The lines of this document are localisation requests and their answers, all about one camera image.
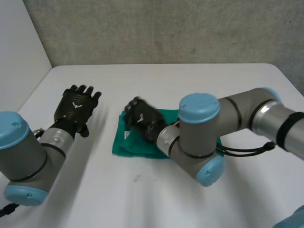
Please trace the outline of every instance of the dark spot on table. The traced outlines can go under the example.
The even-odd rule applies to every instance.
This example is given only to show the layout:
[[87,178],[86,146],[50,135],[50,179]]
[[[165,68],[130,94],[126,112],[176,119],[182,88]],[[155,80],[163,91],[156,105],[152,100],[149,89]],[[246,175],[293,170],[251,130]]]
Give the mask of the dark spot on table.
[[134,178],[134,182],[139,181],[139,178],[140,178],[140,177],[141,177],[140,175],[136,175],[135,178]]

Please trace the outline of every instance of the green towel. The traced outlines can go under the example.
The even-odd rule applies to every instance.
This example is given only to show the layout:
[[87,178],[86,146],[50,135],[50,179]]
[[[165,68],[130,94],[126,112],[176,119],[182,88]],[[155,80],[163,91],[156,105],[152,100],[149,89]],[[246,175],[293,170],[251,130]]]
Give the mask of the green towel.
[[[167,123],[177,121],[178,110],[159,109]],[[161,152],[153,143],[147,142],[134,130],[130,130],[124,123],[123,116],[125,112],[119,116],[118,128],[114,139],[112,154],[125,157],[144,157],[155,159],[167,159],[168,157]]]

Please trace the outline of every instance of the black ring band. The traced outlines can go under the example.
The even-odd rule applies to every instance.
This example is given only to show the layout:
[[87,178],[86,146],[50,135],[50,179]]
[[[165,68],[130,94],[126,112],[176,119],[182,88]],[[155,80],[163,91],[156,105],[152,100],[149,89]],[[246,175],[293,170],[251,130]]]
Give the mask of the black ring band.
[[173,142],[171,143],[170,147],[169,147],[169,151],[168,151],[168,155],[169,157],[171,156],[171,150],[172,150],[172,147],[174,146],[174,144],[176,143],[176,141],[178,141],[180,139],[180,136],[177,136]]
[[231,98],[229,97],[225,97],[226,100],[230,101],[230,103],[233,105],[233,107],[235,108],[236,112],[237,112],[237,129],[236,129],[236,132],[241,129],[241,126],[242,126],[242,115],[241,115],[241,112],[239,111],[238,109],[238,106],[237,106],[237,103],[234,102],[234,100],[232,100]]
[[299,120],[302,120],[303,118],[304,118],[304,113],[302,112],[292,113],[289,115],[289,117],[281,125],[281,127],[279,128],[276,134],[276,143],[279,147],[286,150],[285,139],[289,130],[293,127],[294,124],[296,124]]
[[255,118],[257,112],[260,110],[261,107],[263,107],[264,105],[266,105],[268,102],[270,101],[274,101],[274,99],[269,99],[269,100],[265,100],[262,103],[260,103],[252,112],[251,117],[249,119],[249,129],[252,130],[252,123],[253,123],[253,119]]
[[182,151],[183,151],[183,153],[184,153],[185,155],[187,155],[188,157],[195,158],[195,159],[204,159],[204,158],[208,158],[208,157],[210,157],[210,156],[212,156],[212,155],[214,154],[214,152],[211,152],[211,153],[209,153],[209,154],[207,154],[207,155],[196,156],[196,155],[193,155],[193,154],[189,154],[189,153],[185,152],[184,150],[182,150]]
[[33,172],[31,175],[21,178],[21,179],[9,179],[9,180],[12,182],[22,182],[22,181],[26,181],[26,180],[31,179],[32,177],[36,176],[38,173],[41,172],[41,170],[43,170],[43,168],[45,167],[45,165],[48,162],[48,156],[47,156],[48,154],[47,154],[47,152],[45,152],[45,153],[46,153],[46,158],[45,158],[42,166],[36,172]]
[[63,152],[62,149],[60,149],[60,148],[58,148],[58,147],[56,147],[56,146],[54,146],[54,145],[52,145],[52,144],[49,144],[49,143],[41,143],[40,145],[41,145],[41,146],[50,147],[50,148],[52,148],[52,149],[58,151],[59,153],[61,153],[61,155],[62,155],[64,158],[67,158],[67,157],[66,157],[66,154]]

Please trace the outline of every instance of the gray wall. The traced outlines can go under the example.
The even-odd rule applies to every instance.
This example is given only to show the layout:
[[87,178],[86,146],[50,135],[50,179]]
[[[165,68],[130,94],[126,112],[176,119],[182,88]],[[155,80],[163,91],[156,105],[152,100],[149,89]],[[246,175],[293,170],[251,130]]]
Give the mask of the gray wall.
[[52,65],[271,63],[304,94],[304,0],[24,0]]

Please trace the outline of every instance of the white tabletop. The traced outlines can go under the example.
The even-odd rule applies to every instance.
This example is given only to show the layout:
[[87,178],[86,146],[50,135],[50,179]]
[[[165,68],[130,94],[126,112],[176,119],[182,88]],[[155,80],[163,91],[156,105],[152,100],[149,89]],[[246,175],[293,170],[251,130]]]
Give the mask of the white tabletop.
[[[76,138],[46,202],[20,206],[0,219],[1,228],[270,228],[304,204],[304,162],[279,148],[252,158],[225,157],[223,176],[208,188],[170,160],[111,154],[118,116],[137,95],[158,108],[177,109],[189,93],[221,98],[267,86],[287,107],[304,110],[304,98],[275,66],[58,66],[19,112],[32,130],[53,123],[62,93],[72,84],[103,93],[89,121],[90,136]],[[253,148],[268,140],[243,130],[222,141]],[[0,192],[7,183],[0,176]],[[1,197],[0,208],[7,203]]]

